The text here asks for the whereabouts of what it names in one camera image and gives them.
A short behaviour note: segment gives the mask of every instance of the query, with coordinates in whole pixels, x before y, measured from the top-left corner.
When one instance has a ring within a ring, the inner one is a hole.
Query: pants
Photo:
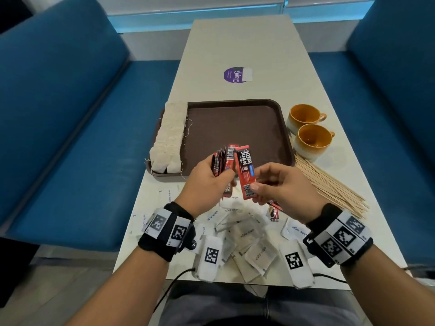
[[[264,316],[282,325],[361,325],[340,290],[269,286],[265,298],[242,284],[177,281],[169,293],[159,326],[201,326],[219,319]]]

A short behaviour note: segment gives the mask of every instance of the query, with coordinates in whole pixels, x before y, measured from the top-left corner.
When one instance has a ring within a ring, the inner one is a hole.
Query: tiled floor
[[[82,252],[73,249],[43,247],[39,256],[89,258],[115,261],[113,253]],[[67,266],[38,266],[16,288],[5,308],[0,309],[2,326],[61,326],[63,325],[111,276],[112,269]],[[162,295],[171,281],[165,282]],[[264,297],[267,286],[246,285],[247,290]],[[355,297],[349,299],[363,321],[370,326]],[[149,325],[157,326],[166,299],[151,318]]]

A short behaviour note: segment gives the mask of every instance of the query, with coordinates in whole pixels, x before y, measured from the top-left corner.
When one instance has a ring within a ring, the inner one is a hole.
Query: brown tray
[[[268,162],[295,165],[295,155],[288,138],[281,107],[271,99],[249,99],[188,103],[188,119],[180,156],[182,175],[188,176],[201,160],[228,144],[249,145],[254,167]],[[158,120],[152,145],[161,126]],[[156,177],[181,176],[148,172]]]

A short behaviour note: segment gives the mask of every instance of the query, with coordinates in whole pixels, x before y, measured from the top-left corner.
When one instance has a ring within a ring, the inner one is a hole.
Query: forearm
[[[148,325],[169,263],[137,247],[67,326]]]
[[[435,320],[435,296],[372,246],[342,267],[353,294],[374,326],[425,326]]]

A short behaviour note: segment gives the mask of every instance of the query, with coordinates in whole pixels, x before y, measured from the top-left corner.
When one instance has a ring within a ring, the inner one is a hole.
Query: orange mug
[[[299,128],[308,123],[318,123],[326,119],[325,113],[320,113],[314,106],[297,104],[293,106],[286,121],[287,128],[296,135]]]
[[[303,125],[297,131],[295,150],[303,158],[314,161],[331,145],[334,132],[321,125],[310,123]]]

